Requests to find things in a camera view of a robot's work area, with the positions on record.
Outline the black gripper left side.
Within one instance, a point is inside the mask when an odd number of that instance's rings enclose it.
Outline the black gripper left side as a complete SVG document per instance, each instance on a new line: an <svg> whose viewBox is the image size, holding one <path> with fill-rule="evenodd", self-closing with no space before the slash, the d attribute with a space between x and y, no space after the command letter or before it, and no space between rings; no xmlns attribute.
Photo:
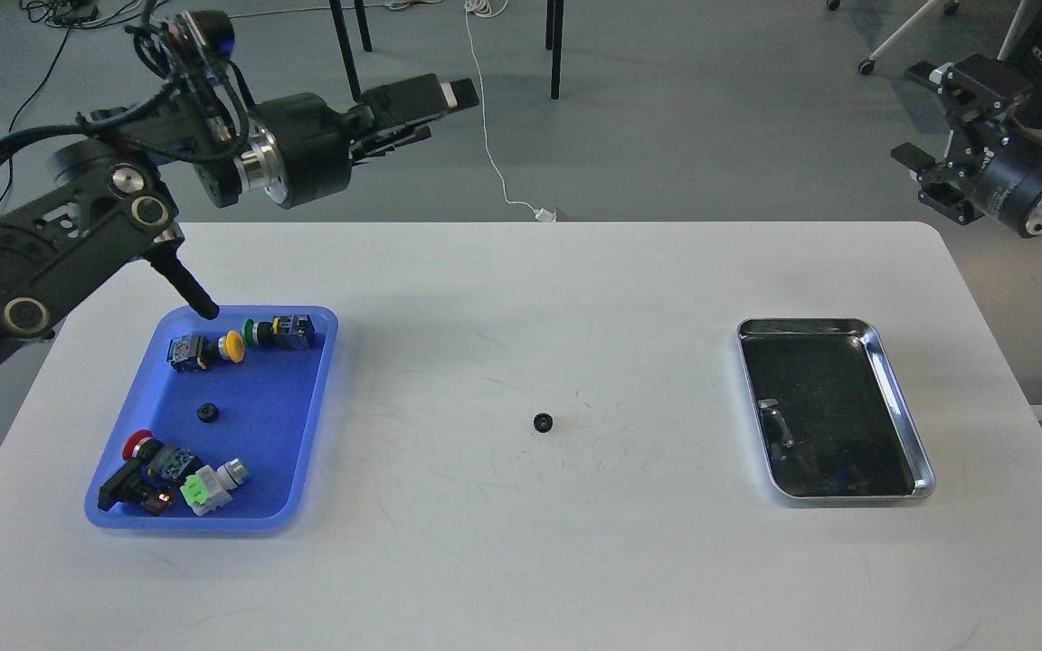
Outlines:
<svg viewBox="0 0 1042 651"><path fill-rule="evenodd" d="M334 111L314 92L298 92L257 104L255 120L279 156L279 180L266 190L281 209L293 209L343 191L353 164L382 157L398 147L431 137L429 125L450 114L478 107L472 79L442 81L435 74L361 92L359 104ZM377 127L404 127L363 135L368 109Z"/></svg>

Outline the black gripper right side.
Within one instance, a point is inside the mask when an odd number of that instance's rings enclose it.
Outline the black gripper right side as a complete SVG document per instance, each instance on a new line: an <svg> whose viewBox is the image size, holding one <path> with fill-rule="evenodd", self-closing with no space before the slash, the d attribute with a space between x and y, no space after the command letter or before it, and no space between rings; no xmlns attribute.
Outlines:
<svg viewBox="0 0 1042 651"><path fill-rule="evenodd" d="M985 214L1020 237L1042 235L1042 129L1027 127L1017 115L1034 89L1029 79L981 54L943 65L914 62L903 75L939 100L950 135L979 129L1000 136L985 149L969 196L958 185L963 169L915 144L894 147L890 156L919 184L919 202L958 225Z"/></svg>

